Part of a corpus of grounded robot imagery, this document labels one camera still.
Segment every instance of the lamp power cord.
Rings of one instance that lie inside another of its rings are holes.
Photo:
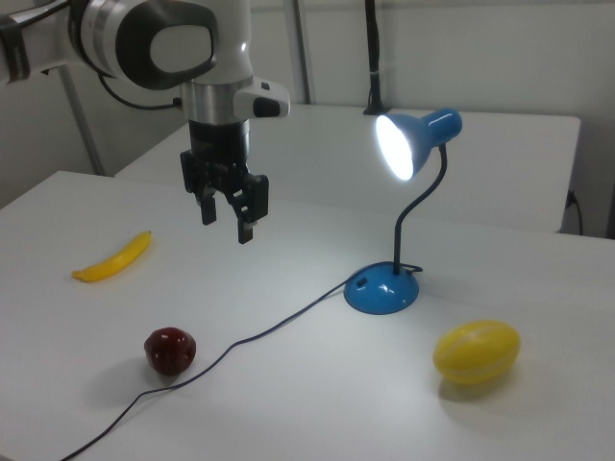
[[[363,269],[368,269],[368,268],[380,266],[380,265],[383,265],[383,264],[389,264],[389,262],[388,261],[376,262],[374,264],[370,264],[370,265],[364,267]],[[422,271],[421,268],[419,268],[417,266],[412,266],[410,264],[402,264],[402,267],[407,268],[411,272],[421,272]],[[119,422],[128,414],[128,412],[131,411],[131,409],[140,401],[140,399],[142,397],[145,397],[145,396],[148,396],[148,395],[152,395],[152,394],[159,394],[159,393],[163,393],[163,392],[176,391],[178,389],[186,387],[188,384],[196,381],[197,379],[199,379],[199,378],[203,377],[204,375],[206,375],[207,373],[209,373],[216,365],[218,365],[218,363],[220,363],[222,361],[222,359],[224,357],[226,357],[228,355],[228,353],[230,351],[232,351],[237,346],[242,346],[244,344],[248,344],[248,343],[252,343],[254,341],[258,341],[258,339],[262,339],[265,336],[268,336],[269,334],[271,334],[271,333],[279,330],[280,328],[285,327],[286,325],[290,324],[293,320],[298,319],[299,317],[304,315],[306,312],[311,310],[313,307],[315,307],[317,304],[321,303],[326,298],[328,298],[331,294],[333,294],[339,288],[344,286],[349,280],[351,280],[353,278],[354,275],[355,274],[352,274],[347,279],[345,279],[344,281],[338,283],[332,289],[327,291],[325,294],[321,295],[316,300],[314,300],[313,302],[311,302],[310,304],[305,306],[303,309],[298,310],[294,314],[286,317],[281,322],[278,322],[277,324],[275,324],[271,328],[269,328],[269,329],[267,329],[267,330],[265,330],[265,331],[263,331],[263,332],[261,332],[259,334],[256,334],[254,336],[250,336],[250,337],[248,337],[246,339],[242,339],[240,341],[236,341],[236,342],[232,343],[211,365],[209,365],[205,370],[203,370],[198,375],[193,376],[190,379],[182,381],[182,382],[180,382],[178,384],[174,384],[172,386],[166,386],[166,387],[161,387],[161,388],[158,388],[158,389],[151,389],[149,391],[141,392],[138,396],[136,396],[136,398],[132,401],[132,403],[130,405],[128,405],[126,407],[126,409],[124,411],[122,411],[122,413],[105,430],[103,430],[99,435],[94,437],[92,440],[87,442],[85,445],[83,445],[79,449],[76,449],[72,453],[70,453],[67,456],[65,456],[64,458],[62,458],[61,461],[68,461],[69,459],[74,459],[75,457],[77,457],[78,455],[80,455],[81,453],[83,453],[84,451],[89,449],[96,442],[100,441],[107,434],[109,434],[113,430],[113,428],[116,427],[119,424]]]

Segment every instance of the plastic fruit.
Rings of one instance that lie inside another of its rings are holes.
[[[115,255],[81,271],[73,271],[72,277],[87,282],[111,277],[133,263],[150,246],[151,242],[152,233],[141,232]]]
[[[154,331],[145,341],[143,348],[152,368],[166,376],[184,372],[196,355],[194,338],[173,327]]]
[[[497,320],[480,320],[453,328],[435,345],[433,364],[450,381],[478,384],[508,370],[519,350],[519,333]]]

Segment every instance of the cable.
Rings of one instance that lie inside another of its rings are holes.
[[[100,83],[103,85],[103,88],[107,91],[108,94],[113,97],[113,99],[122,103],[124,106],[128,106],[129,108],[139,110],[165,110],[180,108],[182,106],[182,100],[180,98],[173,98],[173,104],[165,104],[162,106],[142,106],[140,104],[131,103],[130,101],[126,101],[124,98],[120,97],[111,89],[111,87],[105,80],[105,76],[103,74],[98,74],[98,80],[100,80]]]
[[[364,267],[363,269],[368,269],[371,267],[375,267],[375,266],[379,266],[379,265],[383,265],[383,264],[388,264],[387,261],[384,262],[377,262],[374,264],[370,264],[366,267]],[[417,266],[412,266],[410,264],[402,264],[403,267],[407,268],[410,272],[422,272],[423,269],[421,269],[420,267]],[[222,361],[222,359],[224,357],[227,356],[227,354],[232,351],[234,348],[236,348],[237,346],[241,346],[243,344],[247,344],[247,343],[252,343],[254,341],[257,341],[258,339],[264,338],[265,336],[273,333],[274,331],[277,331],[278,329],[288,325],[290,322],[292,322],[293,320],[301,317],[302,315],[304,315],[306,312],[308,312],[310,309],[312,309],[314,306],[316,306],[317,304],[321,303],[322,301],[324,301],[328,296],[330,296],[334,291],[338,290],[339,288],[341,288],[343,285],[345,285],[348,280],[350,280],[354,275],[348,277],[347,279],[345,279],[344,281],[342,281],[341,283],[338,283],[334,288],[332,288],[331,290],[329,290],[327,293],[325,293],[324,295],[320,296],[319,298],[317,298],[315,301],[313,301],[312,303],[308,304],[306,307],[304,307],[303,309],[295,312],[294,314],[286,317],[284,320],[282,320],[281,322],[277,323],[276,325],[274,325],[273,327],[263,331],[262,333],[259,333],[255,336],[251,336],[249,338],[246,339],[242,339],[241,341],[237,341],[235,343],[232,343],[223,353],[222,355],[220,355],[211,365],[209,365],[204,371],[202,371],[201,373],[199,373],[196,376],[193,376],[190,379],[187,379],[186,381],[180,382],[178,384],[175,384],[173,386],[168,386],[168,387],[161,387],[159,389],[152,389],[149,391],[145,391],[145,392],[141,392],[138,396],[136,396],[136,398],[133,400],[133,402],[128,405],[126,407],[126,409],[115,419],[115,421],[113,421],[113,423],[111,423],[111,425],[109,425],[109,427],[107,427],[105,430],[103,430],[99,435],[97,435],[95,438],[93,438],[91,441],[89,441],[87,444],[83,445],[81,448],[76,449],[75,451],[73,451],[72,453],[70,453],[69,455],[65,456],[64,458],[61,459],[61,461],[68,461],[69,459],[73,459],[76,456],[78,456],[79,454],[83,453],[84,451],[86,451],[87,449],[89,449],[92,445],[94,445],[96,442],[98,442],[99,440],[101,440],[103,437],[105,437],[107,434],[109,434],[113,428],[122,420],[122,418],[124,418],[126,416],[126,414],[131,411],[131,409],[136,405],[136,403],[141,399],[141,397],[150,395],[150,394],[156,394],[159,392],[165,392],[165,391],[175,391],[177,389],[181,389],[182,387],[187,386],[188,384],[190,384],[191,382],[196,381],[197,379],[199,379],[200,377],[204,376],[205,374],[207,374],[211,369],[213,369],[213,367],[215,367],[218,363],[220,363]]]
[[[566,197],[566,209],[570,208],[570,206],[577,207],[577,215],[578,215],[578,234],[583,235],[583,215],[580,211],[580,205],[578,204],[577,194],[575,194],[574,190],[568,191],[568,197]]]

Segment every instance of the toy banana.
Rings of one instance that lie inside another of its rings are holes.
[[[111,277],[129,266],[150,246],[150,231],[137,234],[122,250],[104,261],[72,273],[73,279],[81,281],[98,281]]]

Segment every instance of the lamp shade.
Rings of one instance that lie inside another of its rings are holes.
[[[393,173],[404,181],[423,168],[432,148],[449,142],[461,127],[461,116],[454,109],[437,110],[422,118],[392,113],[376,120],[382,155]]]

